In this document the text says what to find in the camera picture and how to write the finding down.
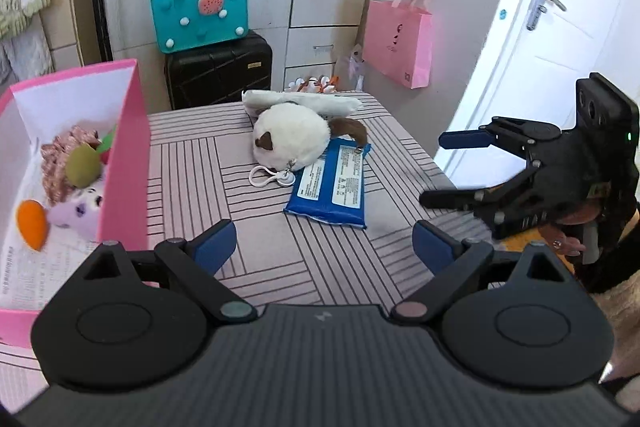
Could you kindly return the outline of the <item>person's right hand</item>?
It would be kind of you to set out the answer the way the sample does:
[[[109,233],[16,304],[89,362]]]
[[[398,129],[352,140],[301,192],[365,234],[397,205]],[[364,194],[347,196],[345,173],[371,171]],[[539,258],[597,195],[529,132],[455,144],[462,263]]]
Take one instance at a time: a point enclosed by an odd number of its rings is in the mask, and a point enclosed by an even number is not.
[[[587,250],[582,241],[584,225],[596,221],[600,210],[600,204],[596,200],[588,200],[570,215],[541,225],[538,232],[544,243],[558,256],[580,256]]]

